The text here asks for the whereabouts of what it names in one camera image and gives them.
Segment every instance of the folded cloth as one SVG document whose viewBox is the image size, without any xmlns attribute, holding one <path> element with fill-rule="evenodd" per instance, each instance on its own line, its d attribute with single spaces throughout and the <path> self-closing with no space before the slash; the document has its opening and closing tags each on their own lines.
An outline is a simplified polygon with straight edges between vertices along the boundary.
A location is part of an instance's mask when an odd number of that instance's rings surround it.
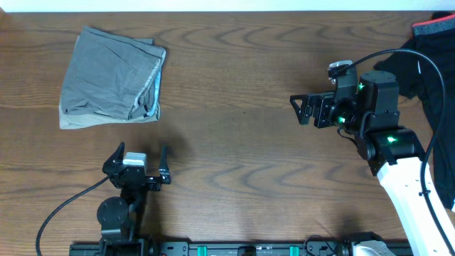
<svg viewBox="0 0 455 256">
<path fill-rule="evenodd" d="M 414 38 L 403 45 L 425 54 L 438 66 L 446 86 L 447 116 L 434 145 L 434 186 L 445 208 L 455 211 L 455 14 L 435 13 L 433 21 L 416 23 Z M 436 129 L 441 115 L 439 76 L 425 60 L 413 55 L 394 53 L 375 65 L 376 70 L 393 73 L 400 84 L 400 94 L 418 96 L 428 122 Z"/>
<path fill-rule="evenodd" d="M 156 121 L 166 51 L 152 43 L 152 39 L 130 39 L 85 27 L 63 81 L 60 128 L 74 129 L 65 128 L 65 123 L 91 126 L 80 122 L 94 118 L 99 120 L 96 124 L 151 117 Z M 95 117 L 71 118 L 87 114 Z"/>
</svg>

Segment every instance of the robotic arm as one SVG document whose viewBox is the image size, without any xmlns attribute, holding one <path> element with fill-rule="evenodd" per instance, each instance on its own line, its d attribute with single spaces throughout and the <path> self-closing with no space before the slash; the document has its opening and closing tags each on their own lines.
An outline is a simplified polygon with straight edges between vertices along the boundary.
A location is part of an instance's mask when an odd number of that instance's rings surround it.
<svg viewBox="0 0 455 256">
<path fill-rule="evenodd" d="M 420 169 L 425 152 L 416 134 L 398 125 L 399 86 L 395 76 L 383 71 L 370 71 L 357 81 L 352 61 L 330 64 L 329 79 L 334 91 L 291 96 L 299 123 L 338 127 L 353 138 L 360 156 L 368 162 L 387 191 L 405 229 L 414 255 L 449 255 L 449 247 L 432 220 L 423 193 L 427 193 L 437 219 L 449 243 L 455 245 L 455 229 L 431 182 L 425 162 L 426 191 L 422 192 Z"/>
</svg>

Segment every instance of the green light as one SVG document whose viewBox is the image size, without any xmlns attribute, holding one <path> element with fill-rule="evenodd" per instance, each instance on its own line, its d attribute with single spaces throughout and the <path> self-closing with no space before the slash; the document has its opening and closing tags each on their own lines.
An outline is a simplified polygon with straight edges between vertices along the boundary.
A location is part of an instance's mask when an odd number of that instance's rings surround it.
<svg viewBox="0 0 455 256">
<path fill-rule="evenodd" d="M 397 139 L 394 138 L 394 137 L 387 137 L 387 140 L 388 140 L 389 142 L 396 142 L 396 141 L 397 141 Z"/>
</svg>

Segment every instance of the wood grain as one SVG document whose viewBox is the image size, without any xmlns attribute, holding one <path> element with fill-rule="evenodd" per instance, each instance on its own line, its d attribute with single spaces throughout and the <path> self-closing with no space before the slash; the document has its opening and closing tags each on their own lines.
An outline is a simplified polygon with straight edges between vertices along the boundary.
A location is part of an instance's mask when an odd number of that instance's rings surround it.
<svg viewBox="0 0 455 256">
<path fill-rule="evenodd" d="M 0 32 L 0 255 L 33 255 L 36 232 L 65 199 L 104 177 L 125 141 L 159 149 L 173 183 L 151 193 L 143 231 L 159 238 L 304 240 L 375 231 L 405 238 L 368 165 L 335 129 L 298 125 L 289 96 L 331 89 L 329 63 L 400 47 L 425 12 L 11 14 Z M 168 51 L 162 119 L 58 128 L 60 87 L 83 26 L 154 38 Z M 374 63 L 361 66 L 359 73 Z M 418 100 L 400 99 L 403 125 L 427 145 Z M 106 183 L 45 229 L 45 255 L 97 241 Z"/>
</svg>

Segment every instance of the white arm segment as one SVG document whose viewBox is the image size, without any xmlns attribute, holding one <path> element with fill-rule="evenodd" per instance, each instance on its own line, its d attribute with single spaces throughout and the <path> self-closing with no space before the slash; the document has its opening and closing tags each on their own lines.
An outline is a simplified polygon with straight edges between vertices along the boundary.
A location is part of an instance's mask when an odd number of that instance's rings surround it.
<svg viewBox="0 0 455 256">
<path fill-rule="evenodd" d="M 421 164 L 422 162 L 417 157 L 398 159 L 397 164 L 392 166 L 386 163 L 379 170 L 378 179 L 397 210 L 413 254 L 450 255 L 449 249 L 429 213 L 425 198 L 419 195 L 419 192 L 422 191 L 420 186 Z M 434 211 L 454 247 L 455 229 L 434 188 L 428 164 L 425 170 L 425 181 L 427 189 L 431 191 L 429 198 Z"/>
</svg>

